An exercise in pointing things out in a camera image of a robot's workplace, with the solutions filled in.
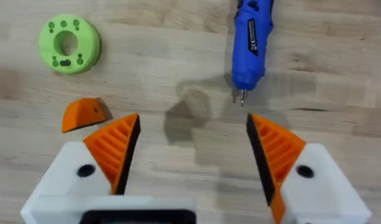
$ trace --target orange ridged jaw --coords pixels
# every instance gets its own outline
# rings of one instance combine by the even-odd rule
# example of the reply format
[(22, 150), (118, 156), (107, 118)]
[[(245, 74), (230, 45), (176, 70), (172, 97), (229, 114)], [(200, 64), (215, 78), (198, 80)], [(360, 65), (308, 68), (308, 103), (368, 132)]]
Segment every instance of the orange ridged jaw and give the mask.
[(83, 140), (110, 182), (113, 194), (124, 194), (139, 134), (136, 113), (107, 124)]
[(84, 128), (107, 120), (104, 108), (96, 98), (82, 98), (70, 103), (62, 120), (62, 132)]
[(247, 133), (267, 203), (273, 219), (280, 223), (285, 211), (280, 187), (305, 147), (305, 142), (285, 128), (254, 114), (248, 117)]

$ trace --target orange plastic piece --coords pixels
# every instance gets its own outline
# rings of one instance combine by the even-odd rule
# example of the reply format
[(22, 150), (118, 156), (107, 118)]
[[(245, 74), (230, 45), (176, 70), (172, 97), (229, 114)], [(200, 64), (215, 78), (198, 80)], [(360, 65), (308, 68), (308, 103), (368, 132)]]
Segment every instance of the orange plastic piece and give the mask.
[(63, 115), (62, 132), (83, 128), (107, 120), (96, 98), (82, 98), (70, 103)]
[(136, 113), (107, 124), (83, 140), (110, 182), (114, 194), (122, 177), (124, 163), (131, 164), (135, 147), (132, 139), (135, 138), (136, 142), (139, 133), (139, 116)]
[(270, 209), (275, 223), (280, 223), (285, 213), (285, 205), (280, 194), (280, 187), (301, 154), (305, 142), (298, 136), (265, 118), (252, 114), (252, 120), (257, 128), (259, 141), (262, 145), (275, 189)]

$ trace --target green 3d printed spool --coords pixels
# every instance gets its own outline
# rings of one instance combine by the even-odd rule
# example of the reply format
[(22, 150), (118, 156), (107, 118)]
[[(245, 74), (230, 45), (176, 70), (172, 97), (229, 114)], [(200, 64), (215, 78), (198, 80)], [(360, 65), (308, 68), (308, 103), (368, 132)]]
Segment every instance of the green 3d printed spool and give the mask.
[[(70, 55), (63, 52), (63, 40), (74, 34), (77, 49)], [(44, 62), (60, 73), (79, 73), (92, 68), (99, 58), (97, 31), (84, 19), (62, 14), (48, 20), (39, 37), (39, 50)]]

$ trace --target wood grain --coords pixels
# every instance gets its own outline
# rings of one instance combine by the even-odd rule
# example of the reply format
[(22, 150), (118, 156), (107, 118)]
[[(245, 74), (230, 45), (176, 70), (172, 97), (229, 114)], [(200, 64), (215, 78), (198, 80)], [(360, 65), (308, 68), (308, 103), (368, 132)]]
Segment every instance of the wood grain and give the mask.
[[(200, 223), (270, 223), (244, 126), (265, 116), (326, 145), (381, 223), (381, 0), (277, 0), (267, 74), (232, 104), (235, 0), (0, 0), (0, 223), (19, 210), (64, 142), (64, 109), (101, 97), (115, 118), (138, 111), (127, 192), (197, 199)], [(40, 27), (73, 13), (103, 53), (89, 72), (57, 75)]]

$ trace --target blue cordless screwdriver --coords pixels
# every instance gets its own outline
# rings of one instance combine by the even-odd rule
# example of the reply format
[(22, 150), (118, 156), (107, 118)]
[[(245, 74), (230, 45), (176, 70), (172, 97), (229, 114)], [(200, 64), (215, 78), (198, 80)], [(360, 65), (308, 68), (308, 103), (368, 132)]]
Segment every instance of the blue cordless screwdriver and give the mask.
[(267, 37), (273, 30), (274, 0), (238, 0), (234, 17), (232, 80), (240, 91), (241, 106), (247, 92), (265, 75)]

